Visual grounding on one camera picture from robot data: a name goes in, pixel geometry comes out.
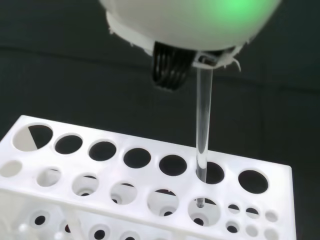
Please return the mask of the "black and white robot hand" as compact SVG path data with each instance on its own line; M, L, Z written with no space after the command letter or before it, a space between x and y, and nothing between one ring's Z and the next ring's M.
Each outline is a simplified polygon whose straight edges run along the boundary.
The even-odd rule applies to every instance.
M109 30L152 57L151 78L175 91L191 68L236 63L278 0L103 0Z

